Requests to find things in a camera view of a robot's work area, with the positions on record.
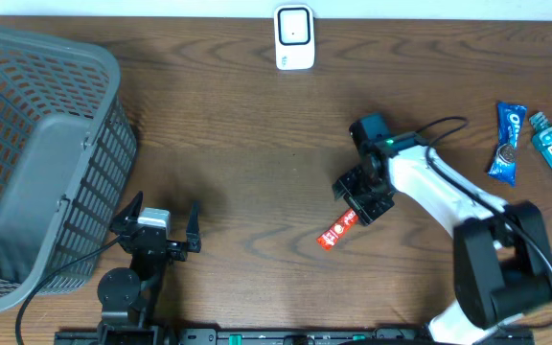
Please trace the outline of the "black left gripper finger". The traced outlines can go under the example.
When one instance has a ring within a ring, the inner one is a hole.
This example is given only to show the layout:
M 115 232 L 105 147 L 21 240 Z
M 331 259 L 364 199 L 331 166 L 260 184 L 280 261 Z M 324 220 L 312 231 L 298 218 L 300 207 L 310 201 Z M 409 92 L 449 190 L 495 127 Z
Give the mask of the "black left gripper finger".
M 186 229 L 188 244 L 200 244 L 198 213 L 199 205 L 197 202 L 194 202 Z
M 129 226 L 137 222 L 143 203 L 143 193 L 138 192 L 130 203 L 117 214 L 110 223 L 112 233 L 125 233 Z

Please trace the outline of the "red Nescafe stick packet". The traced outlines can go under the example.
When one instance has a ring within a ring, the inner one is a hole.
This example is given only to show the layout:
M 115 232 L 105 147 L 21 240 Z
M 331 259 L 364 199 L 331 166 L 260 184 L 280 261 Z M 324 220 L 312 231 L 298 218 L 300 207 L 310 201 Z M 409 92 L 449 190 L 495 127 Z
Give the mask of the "red Nescafe stick packet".
M 316 242 L 325 250 L 330 251 L 358 222 L 358 215 L 353 209 L 348 209 Z

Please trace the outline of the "blue Oreo cookie pack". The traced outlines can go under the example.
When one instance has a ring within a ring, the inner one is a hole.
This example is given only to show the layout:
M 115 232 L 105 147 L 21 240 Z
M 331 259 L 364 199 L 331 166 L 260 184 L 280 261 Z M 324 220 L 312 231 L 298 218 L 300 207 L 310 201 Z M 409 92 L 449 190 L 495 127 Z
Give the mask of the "blue Oreo cookie pack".
M 525 105 L 497 104 L 497 146 L 488 176 L 516 186 L 518 137 L 527 113 Z

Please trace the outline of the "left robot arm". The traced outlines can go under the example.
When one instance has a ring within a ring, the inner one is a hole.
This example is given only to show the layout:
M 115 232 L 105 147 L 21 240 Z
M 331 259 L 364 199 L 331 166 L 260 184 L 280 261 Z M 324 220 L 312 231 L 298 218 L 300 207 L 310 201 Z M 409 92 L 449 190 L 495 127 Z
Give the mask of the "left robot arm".
M 185 262 L 188 255 L 201 250 L 198 213 L 191 208 L 186 239 L 174 241 L 171 213 L 144 208 L 138 193 L 111 222 L 119 245 L 131 256 L 128 267 L 109 270 L 98 284 L 102 321 L 98 325 L 99 344 L 176 344 L 175 332 L 153 317 L 166 269 L 174 262 Z

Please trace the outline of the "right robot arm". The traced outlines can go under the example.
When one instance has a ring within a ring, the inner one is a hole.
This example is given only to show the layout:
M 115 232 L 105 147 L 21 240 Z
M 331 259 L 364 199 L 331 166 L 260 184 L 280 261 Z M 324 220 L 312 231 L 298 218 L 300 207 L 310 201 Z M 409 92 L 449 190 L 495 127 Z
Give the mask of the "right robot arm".
M 530 331 L 528 312 L 552 303 L 552 251 L 540 209 L 511 204 L 472 184 L 419 130 L 394 135 L 379 114 L 349 127 L 358 165 L 333 184 L 348 211 L 318 242 L 330 249 L 355 224 L 368 226 L 396 193 L 423 207 L 451 236 L 454 302 L 425 326 L 434 344 L 481 344 Z M 552 327 L 552 320 L 542 323 Z

